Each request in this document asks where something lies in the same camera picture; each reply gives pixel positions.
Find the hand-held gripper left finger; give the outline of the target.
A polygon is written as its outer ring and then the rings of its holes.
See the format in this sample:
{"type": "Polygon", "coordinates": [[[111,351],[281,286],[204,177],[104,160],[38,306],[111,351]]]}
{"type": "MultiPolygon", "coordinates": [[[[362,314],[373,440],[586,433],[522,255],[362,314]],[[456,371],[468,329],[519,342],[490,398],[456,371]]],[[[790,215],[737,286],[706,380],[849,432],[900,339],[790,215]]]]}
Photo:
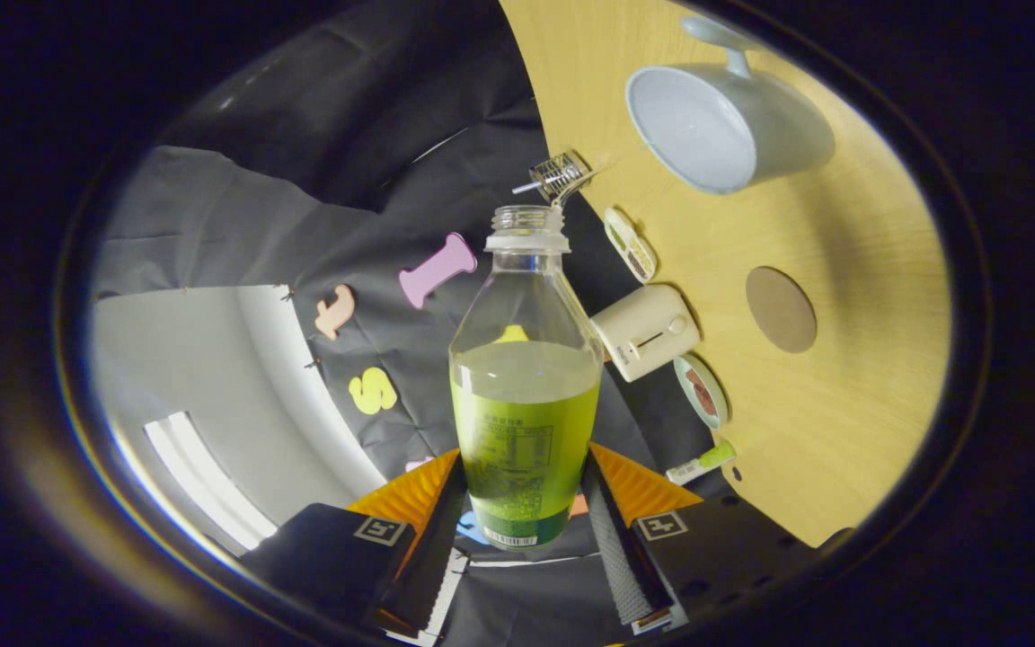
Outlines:
{"type": "Polygon", "coordinates": [[[457,449],[350,504],[312,503],[241,556],[243,567],[333,621],[428,629],[467,491],[457,449]]]}

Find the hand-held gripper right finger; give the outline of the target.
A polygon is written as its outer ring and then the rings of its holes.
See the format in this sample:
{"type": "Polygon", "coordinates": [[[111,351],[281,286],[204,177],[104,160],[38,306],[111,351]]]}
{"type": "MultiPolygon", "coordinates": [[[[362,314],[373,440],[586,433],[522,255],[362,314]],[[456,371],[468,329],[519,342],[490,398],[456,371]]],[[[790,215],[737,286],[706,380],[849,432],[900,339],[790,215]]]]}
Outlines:
{"type": "Polygon", "coordinates": [[[597,443],[582,491],[617,615],[637,636],[728,623],[775,602],[820,558],[739,496],[694,495],[597,443]]]}

